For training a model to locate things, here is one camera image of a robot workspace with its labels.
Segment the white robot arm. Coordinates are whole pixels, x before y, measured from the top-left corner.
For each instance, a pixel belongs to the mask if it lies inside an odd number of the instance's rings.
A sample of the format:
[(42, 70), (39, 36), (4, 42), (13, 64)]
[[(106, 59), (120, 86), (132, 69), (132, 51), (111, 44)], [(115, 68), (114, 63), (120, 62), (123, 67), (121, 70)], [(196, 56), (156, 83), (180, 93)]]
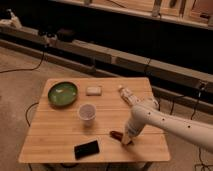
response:
[(129, 144), (146, 125), (151, 125), (213, 153), (213, 125), (164, 114), (158, 110), (155, 99), (136, 101), (130, 107), (131, 114), (121, 140), (123, 144)]

